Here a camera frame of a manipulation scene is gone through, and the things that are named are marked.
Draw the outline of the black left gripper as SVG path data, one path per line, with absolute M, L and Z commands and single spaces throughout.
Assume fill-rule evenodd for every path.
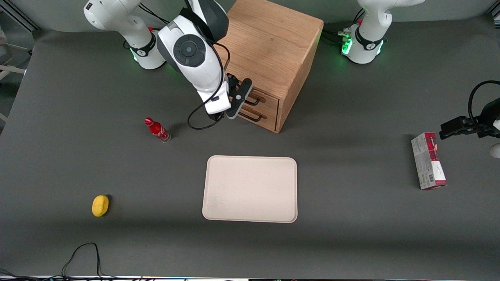
M 487 103 L 482 109 L 480 115 L 475 117 L 477 126 L 481 129 L 477 131 L 478 138 L 494 137 L 500 138 L 500 131 L 494 124 L 497 121 L 499 125 L 500 115 L 500 98 Z M 457 135 L 471 135 L 474 134 L 474 126 L 472 119 L 465 116 L 456 117 L 449 121 L 451 126 L 441 125 L 439 132 L 440 139 L 448 139 Z

